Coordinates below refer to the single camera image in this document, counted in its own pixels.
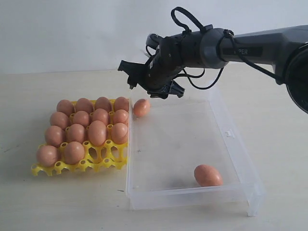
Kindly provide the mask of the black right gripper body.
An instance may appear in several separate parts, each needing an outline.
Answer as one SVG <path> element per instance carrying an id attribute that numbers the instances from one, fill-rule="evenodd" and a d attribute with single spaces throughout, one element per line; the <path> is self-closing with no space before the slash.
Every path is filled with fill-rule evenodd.
<path id="1" fill-rule="evenodd" d="M 144 78 L 144 89 L 151 98 L 166 99 L 169 95 L 181 98 L 185 89 L 175 82 L 183 70 L 171 53 L 158 53 L 149 63 Z"/>

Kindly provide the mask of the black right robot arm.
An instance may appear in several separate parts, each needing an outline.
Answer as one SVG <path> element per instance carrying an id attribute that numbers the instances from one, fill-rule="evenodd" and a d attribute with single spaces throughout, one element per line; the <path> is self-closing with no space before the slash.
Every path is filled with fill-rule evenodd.
<path id="1" fill-rule="evenodd" d="M 185 68 L 222 71 L 229 62 L 241 62 L 285 85 L 293 102 L 308 109 L 308 27 L 293 26 L 242 35 L 205 26 L 201 31 L 170 37 L 150 34 L 155 50 L 144 64 L 121 61 L 118 70 L 128 75 L 131 88 L 141 86 L 152 98 L 182 97 L 175 82 Z"/>

